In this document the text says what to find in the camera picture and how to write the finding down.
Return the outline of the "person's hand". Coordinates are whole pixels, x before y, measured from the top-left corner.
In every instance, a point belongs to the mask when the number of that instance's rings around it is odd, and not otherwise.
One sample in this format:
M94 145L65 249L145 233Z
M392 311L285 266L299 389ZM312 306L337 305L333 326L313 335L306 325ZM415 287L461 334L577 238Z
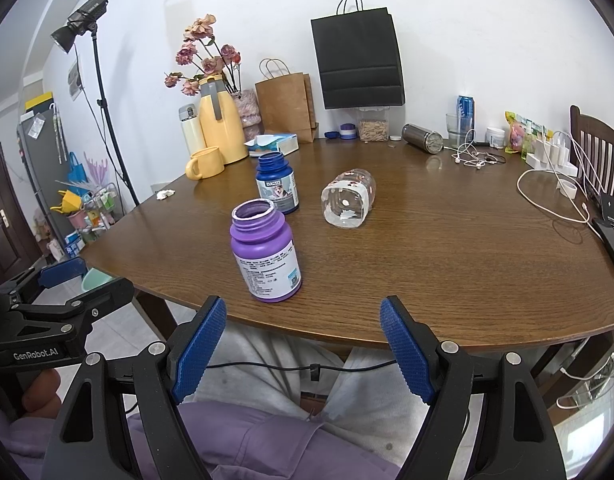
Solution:
M58 388L60 388L58 371L42 370L20 398L22 401L21 415L15 415L6 410L1 401L0 410L9 422L14 422L21 417L56 419L62 407L62 400L57 394Z

